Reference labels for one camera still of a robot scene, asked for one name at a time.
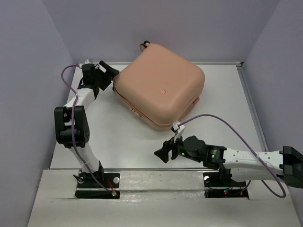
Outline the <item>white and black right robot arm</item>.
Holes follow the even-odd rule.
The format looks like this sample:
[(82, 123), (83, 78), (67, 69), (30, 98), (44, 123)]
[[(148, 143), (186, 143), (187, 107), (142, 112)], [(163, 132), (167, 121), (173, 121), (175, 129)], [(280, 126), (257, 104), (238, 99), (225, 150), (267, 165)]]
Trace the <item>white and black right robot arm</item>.
[(222, 185), (249, 180), (275, 180), (294, 188), (303, 186), (303, 155), (290, 146), (282, 150), (260, 152), (241, 151), (223, 146), (207, 145), (196, 136), (171, 138), (154, 154), (164, 163), (178, 156), (217, 170)]

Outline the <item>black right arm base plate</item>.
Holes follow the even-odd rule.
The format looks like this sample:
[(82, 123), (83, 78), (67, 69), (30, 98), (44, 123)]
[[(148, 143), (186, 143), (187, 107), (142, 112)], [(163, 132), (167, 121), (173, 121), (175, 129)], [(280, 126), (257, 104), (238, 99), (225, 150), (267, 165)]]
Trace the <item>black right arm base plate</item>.
[(222, 181), (218, 172), (203, 173), (205, 192), (207, 199), (212, 198), (249, 198), (246, 182), (236, 182), (234, 180)]

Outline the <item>pink hard-shell suitcase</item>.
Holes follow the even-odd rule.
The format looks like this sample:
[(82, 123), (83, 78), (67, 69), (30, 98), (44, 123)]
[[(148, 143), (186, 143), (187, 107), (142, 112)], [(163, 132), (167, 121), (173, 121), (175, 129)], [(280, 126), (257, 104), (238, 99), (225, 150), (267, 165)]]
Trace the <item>pink hard-shell suitcase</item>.
[(141, 120), (169, 130), (192, 111), (203, 91), (205, 74), (169, 49), (145, 41), (141, 54), (114, 77), (114, 92)]

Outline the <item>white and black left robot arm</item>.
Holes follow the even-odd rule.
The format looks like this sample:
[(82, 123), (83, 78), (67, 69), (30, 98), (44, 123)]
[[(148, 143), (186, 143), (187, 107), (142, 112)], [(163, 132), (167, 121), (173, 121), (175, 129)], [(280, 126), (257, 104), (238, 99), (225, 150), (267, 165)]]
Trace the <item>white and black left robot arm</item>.
[(93, 186), (105, 189), (103, 166), (89, 145), (90, 129), (86, 110), (97, 99), (99, 92), (112, 83), (119, 71), (104, 61), (98, 64), (74, 64), (73, 67), (81, 69), (82, 78), (76, 89), (65, 82), (74, 97), (64, 106), (54, 109), (55, 137), (57, 143), (71, 151), (79, 162), (84, 176), (78, 177), (78, 180), (88, 180)]

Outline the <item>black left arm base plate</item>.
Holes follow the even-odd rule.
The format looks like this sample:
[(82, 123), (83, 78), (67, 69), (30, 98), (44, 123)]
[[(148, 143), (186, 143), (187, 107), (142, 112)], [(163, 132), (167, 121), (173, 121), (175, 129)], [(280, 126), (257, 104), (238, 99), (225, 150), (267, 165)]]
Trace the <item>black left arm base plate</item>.
[(90, 174), (79, 171), (73, 175), (76, 179), (75, 197), (78, 199), (119, 199), (120, 198), (120, 172), (105, 172), (104, 180), (98, 181), (101, 187)]

